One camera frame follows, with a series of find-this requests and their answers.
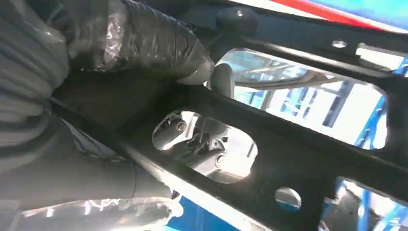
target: gloved hand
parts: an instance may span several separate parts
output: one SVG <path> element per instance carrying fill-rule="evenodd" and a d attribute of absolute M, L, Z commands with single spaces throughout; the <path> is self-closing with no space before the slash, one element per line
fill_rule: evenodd
<path fill-rule="evenodd" d="M 79 152 L 48 98 L 70 68 L 155 68 L 200 84 L 213 64 L 198 39 L 182 23 L 130 0 L 27 2 L 9 0 L 0 8 L 2 205 L 33 209 L 73 200 L 170 198 L 170 190 L 138 166 Z"/>

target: black metal frame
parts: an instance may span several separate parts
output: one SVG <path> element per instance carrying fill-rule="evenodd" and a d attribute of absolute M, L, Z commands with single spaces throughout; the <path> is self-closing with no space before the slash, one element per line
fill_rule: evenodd
<path fill-rule="evenodd" d="M 201 2 L 175 15 L 189 23 L 210 50 L 214 61 L 236 48 L 249 48 L 278 56 L 309 68 L 362 80 L 381 88 L 387 96 L 388 142 L 369 151 L 345 144 L 307 128 L 218 95 L 204 86 L 171 84 L 167 91 L 124 127 L 131 134 L 113 131 L 54 103 L 55 112 L 108 147 L 125 154 L 176 191 L 215 215 L 276 231 L 316 230 L 326 197 L 335 196 L 339 177 L 355 180 L 369 189 L 408 202 L 408 79 L 363 66 L 354 56 L 359 43 L 408 52 L 405 35 L 354 28 L 314 19 L 254 9 L 258 28 L 241 36 L 216 28 L 216 15 L 235 5 Z M 332 47 L 341 39 L 349 46 Z M 176 110 L 194 111 L 234 126 L 250 135 L 258 156 L 247 178 L 234 184 L 216 183 L 166 156 L 152 143 L 152 134 L 163 119 Z M 282 210 L 275 201 L 279 187 L 290 187 L 302 198 L 296 213 Z"/>

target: red stripe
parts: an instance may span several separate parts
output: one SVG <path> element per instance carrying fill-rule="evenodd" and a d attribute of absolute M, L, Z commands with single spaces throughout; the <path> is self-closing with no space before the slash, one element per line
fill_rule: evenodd
<path fill-rule="evenodd" d="M 301 10 L 306 13 L 314 14 L 316 16 L 325 18 L 329 21 L 338 22 L 342 24 L 372 28 L 377 30 L 383 30 L 380 27 L 373 26 L 368 23 L 361 22 L 357 19 L 350 18 L 346 15 L 343 15 L 337 11 L 331 10 L 328 7 L 321 6 L 319 4 L 308 2 L 305 0 L 270 0 L 285 6 L 289 6 L 298 10 Z"/>

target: oval hole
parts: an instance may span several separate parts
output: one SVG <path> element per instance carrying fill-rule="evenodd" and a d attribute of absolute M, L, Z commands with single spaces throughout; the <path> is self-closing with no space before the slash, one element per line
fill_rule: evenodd
<path fill-rule="evenodd" d="M 297 212 L 302 205 L 300 195 L 293 189 L 282 187 L 276 190 L 275 200 L 287 212 Z"/>
<path fill-rule="evenodd" d="M 156 128 L 156 149 L 220 183 L 235 183 L 250 174 L 258 153 L 245 132 L 195 112 L 174 112 Z"/>
<path fill-rule="evenodd" d="M 348 44 L 347 42 L 342 41 L 342 40 L 335 40 L 331 43 L 331 45 L 334 46 L 335 48 L 341 49 L 341 48 L 346 47 Z"/>

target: round hole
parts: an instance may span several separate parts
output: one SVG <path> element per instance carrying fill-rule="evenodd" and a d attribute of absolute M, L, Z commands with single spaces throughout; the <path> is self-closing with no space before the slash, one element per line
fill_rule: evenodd
<path fill-rule="evenodd" d="M 293 189 L 282 187 L 276 190 L 275 200 L 287 212 L 297 212 L 302 205 L 300 195 Z"/>
<path fill-rule="evenodd" d="M 237 11 L 235 12 L 235 14 L 236 14 L 238 17 L 242 17 L 242 16 L 243 16 L 243 13 L 242 13 L 241 10 L 237 10 Z"/>
<path fill-rule="evenodd" d="M 347 43 L 345 41 L 342 40 L 335 40 L 331 43 L 332 46 L 334 46 L 335 48 L 344 48 L 347 46 Z"/>

